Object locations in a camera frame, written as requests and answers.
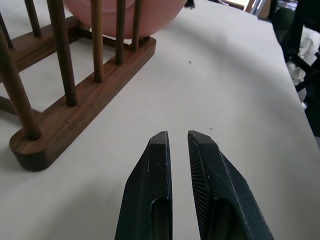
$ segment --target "white tabletop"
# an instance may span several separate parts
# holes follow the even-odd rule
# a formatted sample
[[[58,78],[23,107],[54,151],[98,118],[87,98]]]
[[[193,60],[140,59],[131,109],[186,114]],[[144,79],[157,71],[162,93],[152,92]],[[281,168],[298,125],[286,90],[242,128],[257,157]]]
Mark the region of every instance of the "white tabletop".
[[[46,1],[35,4],[49,24]],[[11,37],[31,31],[23,1],[2,0],[0,9]],[[272,26],[197,0],[154,37],[151,60],[45,171],[20,167],[9,139],[21,126],[0,112],[0,239],[114,239],[125,183],[160,131],[171,150],[173,239],[200,239],[188,130],[218,143],[276,240],[318,239],[320,151]],[[78,83],[93,72],[91,42],[73,43],[71,56]],[[21,77],[37,110],[64,94],[56,54]]]

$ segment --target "pink bowl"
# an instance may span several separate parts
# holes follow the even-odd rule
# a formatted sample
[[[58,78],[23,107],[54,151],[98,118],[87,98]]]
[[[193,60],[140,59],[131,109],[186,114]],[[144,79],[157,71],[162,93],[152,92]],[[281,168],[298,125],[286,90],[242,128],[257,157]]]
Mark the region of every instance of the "pink bowl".
[[[64,0],[70,12],[84,25],[91,26],[90,0]],[[186,0],[142,0],[140,36],[150,36],[169,24]],[[124,37],[132,38],[135,0],[126,0]],[[117,0],[102,0],[103,34],[116,36]]]

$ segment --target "white table surface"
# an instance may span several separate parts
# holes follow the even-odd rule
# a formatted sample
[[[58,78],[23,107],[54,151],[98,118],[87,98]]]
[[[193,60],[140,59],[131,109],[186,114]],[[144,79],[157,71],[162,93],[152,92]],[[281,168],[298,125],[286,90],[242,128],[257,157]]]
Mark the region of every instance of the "white table surface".
[[[49,24],[46,1],[35,4]],[[12,38],[31,31],[22,0],[0,9]],[[199,240],[188,130],[218,143],[276,240],[319,239],[320,151],[272,26],[197,0],[154,37],[151,60],[45,171],[20,167],[9,139],[21,126],[0,112],[0,239],[114,239],[127,178],[149,138],[168,131],[173,239]],[[93,72],[91,42],[73,43],[71,56],[79,83]],[[64,94],[56,54],[20,74],[37,110]]]

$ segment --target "wooden dish rack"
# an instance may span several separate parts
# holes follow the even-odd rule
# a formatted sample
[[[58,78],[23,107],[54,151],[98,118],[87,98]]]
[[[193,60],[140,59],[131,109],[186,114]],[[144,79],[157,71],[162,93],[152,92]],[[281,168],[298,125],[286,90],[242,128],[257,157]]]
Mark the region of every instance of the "wooden dish rack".
[[[0,14],[0,81],[9,99],[0,98],[0,110],[16,114],[22,129],[9,145],[29,171],[48,168],[90,122],[154,55],[156,40],[139,36],[142,0],[135,0],[132,43],[124,43],[126,0],[117,0],[116,39],[103,36],[102,2],[91,0],[92,31],[74,16],[65,17],[62,0],[47,0],[51,24],[40,28],[33,0],[25,0],[32,32],[10,39]],[[94,72],[75,85],[69,44],[92,40]],[[103,64],[103,45],[115,56]],[[57,52],[65,95],[43,112],[30,106],[19,72]]]

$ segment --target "wooden dowel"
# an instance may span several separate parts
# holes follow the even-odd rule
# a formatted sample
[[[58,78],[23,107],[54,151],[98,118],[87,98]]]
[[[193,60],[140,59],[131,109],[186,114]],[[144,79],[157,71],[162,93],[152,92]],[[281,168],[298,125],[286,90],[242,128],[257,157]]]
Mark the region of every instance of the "wooden dowel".
[[[10,49],[13,49],[14,46],[13,46],[12,41],[11,41],[11,39],[10,39],[8,30],[7,30],[6,25],[5,25],[5,21],[4,21],[4,19],[2,18],[1,12],[0,12],[0,27],[1,27],[1,29],[2,29],[2,32],[3,32],[3,34],[4,34],[4,37],[5,37],[6,42],[7,42],[7,44],[8,44],[8,47],[9,47]]]
[[[116,1],[115,63],[124,63],[126,0]]]
[[[28,15],[29,15],[33,35],[35,37],[41,37],[42,34],[41,34],[41,29],[40,29],[34,1],[33,0],[24,0],[24,3],[26,6],[26,10],[28,12]]]
[[[14,105],[27,138],[31,141],[39,139],[41,131],[2,31],[0,31],[0,79]]]
[[[132,49],[135,52],[139,50],[141,8],[142,8],[142,0],[135,0],[134,1],[133,29],[132,29]]]
[[[103,33],[102,33],[102,5],[101,0],[91,0],[91,25],[93,42],[94,81],[101,83],[103,71]]]
[[[69,107],[73,107],[78,104],[78,101],[74,71],[70,56],[64,4],[62,0],[47,0],[47,3],[53,29],[54,42],[56,45],[56,52],[59,59],[66,104]]]

